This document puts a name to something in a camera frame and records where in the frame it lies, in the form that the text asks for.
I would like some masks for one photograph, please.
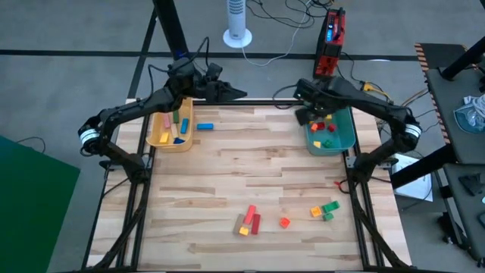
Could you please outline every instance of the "gray carpet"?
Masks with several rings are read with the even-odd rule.
[[[289,2],[298,7],[296,1]],[[227,27],[224,0],[177,0],[176,4],[190,49],[195,50],[204,36],[210,36],[212,52],[238,52],[221,40]],[[282,1],[264,0],[264,5],[274,16],[301,20],[302,15],[288,11]],[[340,5],[347,10],[344,50],[349,54],[414,55],[415,42],[471,46],[483,35],[485,11],[478,0],[336,0],[336,6]],[[252,7],[261,14],[254,3]],[[0,0],[0,49],[139,51],[151,13],[149,0]],[[249,12],[247,18],[254,35],[247,52],[287,50],[294,29],[255,18]],[[292,52],[314,53],[320,25],[321,19],[317,19],[311,29],[300,30]],[[150,49],[167,51],[158,24]],[[12,140],[43,137],[48,155],[82,170],[49,271],[80,267],[102,190],[102,169],[97,165],[100,158],[79,154],[77,129],[100,109],[124,102],[136,61],[137,58],[0,56],[0,115],[8,117],[0,120],[0,134]],[[278,60],[267,67],[255,67],[243,59],[211,61],[224,67],[221,79],[255,98],[271,96],[276,89],[293,84],[300,77],[310,77],[313,66],[311,61],[297,60]],[[148,58],[146,64],[165,66],[169,62],[167,58]],[[344,77],[349,77],[350,67],[350,61],[340,62]],[[413,61],[357,61],[354,75],[378,83],[396,103],[425,87],[419,63]],[[166,78],[156,74],[155,79],[160,83]],[[138,96],[146,96],[148,91],[149,79],[144,70]],[[425,96],[411,107],[418,115],[432,105],[429,96]],[[420,118],[423,127],[436,121],[434,113]],[[383,133],[382,137],[384,140],[387,136]],[[422,136],[417,150],[426,155],[443,144],[439,129],[433,127]],[[406,202],[398,198],[400,206]],[[401,215],[413,264],[422,269],[483,271],[457,246],[441,241],[442,233],[435,222],[437,214],[432,213],[437,211],[436,206],[423,203]]]

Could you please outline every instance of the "wooden table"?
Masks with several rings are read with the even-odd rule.
[[[346,177],[343,157],[312,156],[293,111],[196,106],[196,122],[214,123],[214,131],[195,130],[188,152],[156,153],[139,270],[361,269],[350,199],[333,183]],[[371,151],[380,145],[375,120],[353,113],[361,150]],[[135,152],[141,123],[123,124],[117,144]],[[389,179],[386,171],[374,176]],[[112,172],[106,190],[125,177]],[[88,265],[119,235],[129,188],[126,183],[104,198]],[[391,184],[371,180],[369,188],[379,232],[410,264]],[[332,221],[311,217],[311,207],[334,200],[341,207]],[[260,232],[236,236],[234,222],[249,205],[261,214]],[[281,217],[291,220],[287,229],[279,226]]]

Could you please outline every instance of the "building block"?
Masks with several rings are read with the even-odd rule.
[[[320,207],[311,208],[310,209],[310,212],[311,212],[311,216],[313,216],[313,217],[318,217],[318,216],[321,215],[321,209],[320,209]]]
[[[179,123],[179,111],[178,110],[174,111],[174,123],[175,124]]]
[[[324,221],[330,221],[333,219],[333,214],[331,213],[325,213],[324,216],[322,216]]]
[[[255,212],[256,212],[256,207],[253,205],[250,205],[248,208],[248,213],[244,218],[244,224],[251,224],[252,217],[255,215]]]
[[[189,119],[184,118],[182,121],[182,127],[180,128],[180,133],[187,133],[188,127],[189,127]]]
[[[244,221],[244,214],[237,215],[236,223],[234,224],[233,233],[235,235],[239,234],[239,230],[241,229]]]
[[[326,205],[321,206],[321,209],[325,213],[328,213],[328,212],[331,212],[331,211],[334,211],[334,210],[338,209],[339,207],[340,207],[339,202],[338,201],[333,201],[333,202],[329,202]]]
[[[249,229],[248,229],[247,227],[241,227],[241,228],[239,229],[239,234],[244,235],[244,236],[248,236],[248,234],[249,234]]]
[[[163,114],[163,115],[164,115],[165,128],[168,129],[170,128],[170,117],[168,116],[168,114]]]
[[[336,130],[336,125],[335,125],[335,124],[330,124],[330,125],[328,125],[328,130],[329,130],[331,133],[335,132],[335,130]]]
[[[311,125],[311,127],[310,127],[310,131],[311,131],[312,133],[314,133],[314,132],[316,132],[317,130],[318,130],[318,124],[313,123],[313,124]]]
[[[176,137],[175,140],[174,140],[174,144],[182,144],[184,143],[185,140],[181,140],[180,138]]]
[[[330,147],[332,146],[332,144],[333,144],[333,143],[332,143],[332,141],[330,141],[330,140],[325,140],[325,142],[324,142],[324,147],[325,147],[325,148],[330,148]]]
[[[290,222],[291,221],[288,218],[283,217],[280,219],[280,226],[283,228],[287,228]]]
[[[213,130],[213,124],[197,124],[197,130]]]
[[[176,124],[172,124],[170,126],[170,129],[172,130],[172,137],[174,139],[178,138],[179,137],[179,130],[177,129],[177,125]]]
[[[317,123],[317,130],[324,130],[325,129],[325,123],[324,122],[318,122]]]
[[[160,137],[161,144],[167,144],[168,142],[168,133],[163,133]]]
[[[261,215],[255,214],[252,219],[251,234],[257,235],[259,232],[259,222],[261,221]]]

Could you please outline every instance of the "teal bin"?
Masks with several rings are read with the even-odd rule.
[[[336,130],[331,133],[328,130],[329,124],[335,124]],[[316,156],[331,156],[338,155],[341,152],[349,149],[355,144],[355,132],[352,124],[352,116],[350,109],[345,108],[336,111],[332,115],[332,121],[325,121],[325,130],[318,130],[316,133],[310,131],[310,124],[305,125],[306,132],[306,146],[312,155]],[[324,147],[324,142],[330,140],[332,146],[330,148]],[[313,145],[314,141],[321,142],[321,148]]]

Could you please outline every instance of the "yellow bin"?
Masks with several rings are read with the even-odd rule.
[[[170,128],[165,128],[164,124],[164,115],[172,115],[170,114],[162,114],[162,113],[155,113],[153,114],[153,125],[152,125],[152,133],[149,137],[146,138],[146,142],[158,150],[162,152],[185,152],[192,147],[192,135],[194,131],[194,111],[193,111],[193,103],[192,98],[187,98],[182,101],[182,106],[180,106],[179,111],[179,123],[176,124],[177,131],[179,134],[179,138],[185,140],[184,143],[181,144],[174,144],[174,136],[172,136],[172,132]],[[189,119],[189,124],[187,125],[187,132],[180,133],[180,128],[182,127],[182,121],[184,118]],[[168,133],[168,142],[166,144],[161,143],[160,138],[163,133]]]

